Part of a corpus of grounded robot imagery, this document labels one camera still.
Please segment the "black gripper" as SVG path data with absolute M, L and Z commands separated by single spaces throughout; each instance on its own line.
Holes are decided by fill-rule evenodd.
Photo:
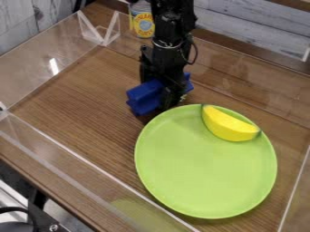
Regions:
M 190 51 L 198 50 L 191 39 L 186 39 L 175 47 L 140 46 L 140 82 L 159 79 L 164 85 L 162 91 L 162 109 L 172 108 L 186 95 L 187 81 L 184 67 L 196 62 L 198 56 L 188 60 Z

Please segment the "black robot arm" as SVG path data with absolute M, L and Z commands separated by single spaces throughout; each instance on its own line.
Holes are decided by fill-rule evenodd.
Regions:
M 186 95 L 184 67 L 196 62 L 190 58 L 198 49 L 192 39 L 198 17 L 194 0 L 148 0 L 155 24 L 152 46 L 140 47 L 140 82 L 156 79 L 162 82 L 160 109 L 174 107 Z

